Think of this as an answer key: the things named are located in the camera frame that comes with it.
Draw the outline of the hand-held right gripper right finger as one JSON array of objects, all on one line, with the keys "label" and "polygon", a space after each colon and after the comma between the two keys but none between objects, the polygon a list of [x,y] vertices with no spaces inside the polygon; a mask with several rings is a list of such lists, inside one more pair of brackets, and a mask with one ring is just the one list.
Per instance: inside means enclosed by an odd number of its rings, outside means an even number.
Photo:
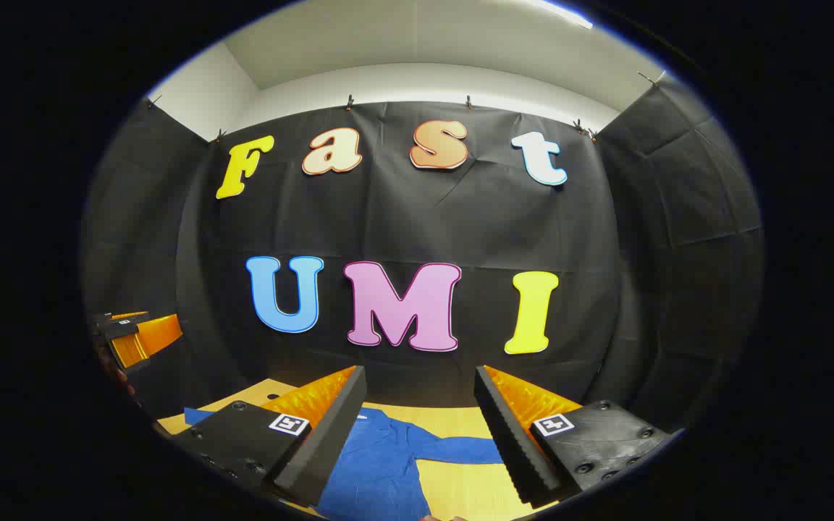
[{"label": "hand-held right gripper right finger", "polygon": [[622,478],[682,433],[612,400],[579,404],[487,365],[476,367],[474,398],[520,500],[533,508]]}]

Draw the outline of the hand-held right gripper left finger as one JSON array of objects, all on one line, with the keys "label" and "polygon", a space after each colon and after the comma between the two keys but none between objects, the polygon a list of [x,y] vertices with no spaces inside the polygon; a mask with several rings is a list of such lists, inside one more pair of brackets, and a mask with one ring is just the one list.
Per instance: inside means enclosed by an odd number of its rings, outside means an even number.
[{"label": "hand-held right gripper left finger", "polygon": [[321,501],[366,396],[354,365],[258,406],[232,400],[169,440],[252,496],[301,507]]}]

